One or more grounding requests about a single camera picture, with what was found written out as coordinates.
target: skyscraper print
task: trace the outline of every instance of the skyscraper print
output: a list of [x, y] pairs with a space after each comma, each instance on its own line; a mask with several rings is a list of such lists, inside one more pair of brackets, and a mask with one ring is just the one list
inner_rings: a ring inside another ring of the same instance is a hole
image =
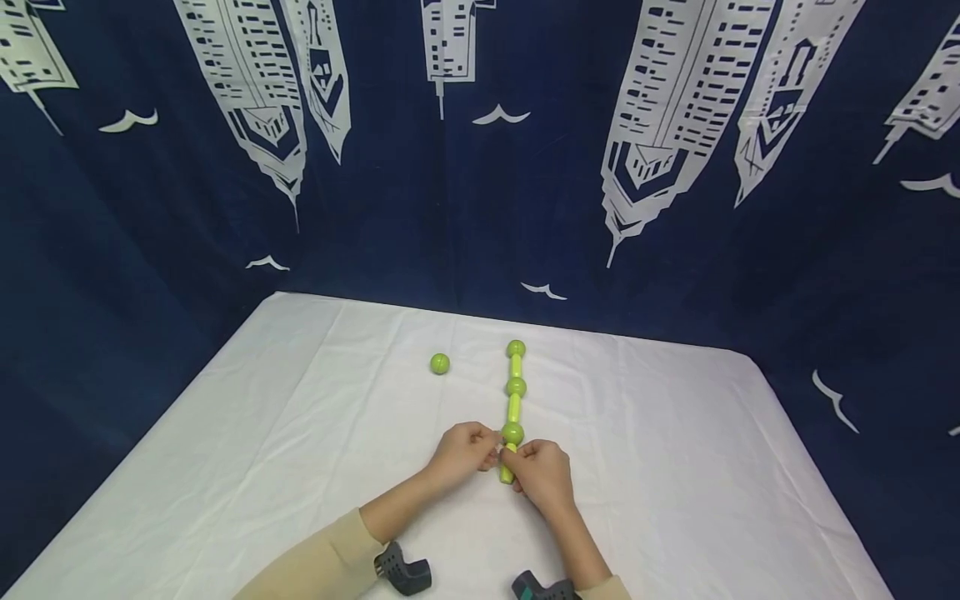
[[175, 0], [237, 143], [297, 210], [306, 137], [297, 74], [270, 0]]
[[476, 81], [477, 9], [496, 0], [421, 0], [426, 79], [433, 82], [444, 119], [444, 84]]
[[350, 131], [350, 83], [333, 0], [284, 0], [306, 104], [339, 163]]
[[837, 48], [866, 0], [785, 0], [740, 115], [740, 206], [766, 177], [804, 116]]
[[926, 69], [887, 118], [887, 143], [879, 164], [908, 130], [940, 139], [960, 117], [960, 15], [933, 53]]
[[613, 112], [603, 206], [639, 235], [700, 176], [743, 91], [774, 0], [649, 0]]
[[60, 0], [3, 0], [0, 18], [0, 74], [13, 93], [25, 93], [63, 135], [36, 92], [63, 87], [78, 89], [73, 73], [40, 21], [37, 9], [63, 10]]

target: beige sleeve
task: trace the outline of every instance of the beige sleeve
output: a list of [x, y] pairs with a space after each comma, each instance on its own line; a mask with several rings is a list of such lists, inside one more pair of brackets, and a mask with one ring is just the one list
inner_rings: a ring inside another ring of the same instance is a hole
[[234, 600], [357, 598], [376, 583], [373, 559], [384, 548], [353, 509], [283, 553]]
[[630, 600], [630, 594], [616, 575], [595, 588], [577, 591], [577, 594], [583, 600]]

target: blue backdrop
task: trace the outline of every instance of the blue backdrop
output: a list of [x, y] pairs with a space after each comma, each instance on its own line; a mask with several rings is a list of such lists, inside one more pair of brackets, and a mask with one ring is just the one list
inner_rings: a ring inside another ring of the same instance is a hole
[[955, 3], [2, 18], [5, 586], [276, 288], [747, 353], [895, 596], [960, 585]]

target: toy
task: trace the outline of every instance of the toy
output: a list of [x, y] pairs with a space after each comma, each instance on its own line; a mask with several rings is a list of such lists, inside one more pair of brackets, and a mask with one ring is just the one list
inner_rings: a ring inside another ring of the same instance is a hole
[[[507, 356], [510, 357], [510, 379], [507, 380], [507, 422], [500, 430], [506, 448], [511, 452], [523, 442], [523, 427], [520, 426], [520, 399], [527, 393], [527, 382], [523, 380], [523, 366], [521, 359], [526, 354], [527, 347], [519, 340], [513, 340], [507, 345]], [[500, 482], [514, 483], [514, 474], [508, 468], [500, 466]]]
[[450, 370], [450, 359], [446, 354], [437, 353], [430, 359], [430, 371], [442, 375]]

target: green plastic ball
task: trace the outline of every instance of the green plastic ball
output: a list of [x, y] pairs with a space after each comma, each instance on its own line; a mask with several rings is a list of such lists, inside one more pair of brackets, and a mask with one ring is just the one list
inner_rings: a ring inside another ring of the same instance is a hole
[[507, 444], [520, 445], [523, 442], [523, 427], [520, 423], [510, 421], [500, 430], [500, 435]]
[[511, 377], [507, 380], [507, 395], [519, 394], [524, 397], [527, 393], [527, 382], [520, 377]]
[[442, 375], [449, 370], [450, 359], [447, 358], [446, 354], [434, 354], [433, 358], [430, 359], [430, 371]]
[[527, 345], [519, 340], [513, 340], [510, 344], [507, 345], [507, 356], [513, 356], [514, 354], [519, 354], [520, 358], [523, 358], [523, 355], [527, 353]]

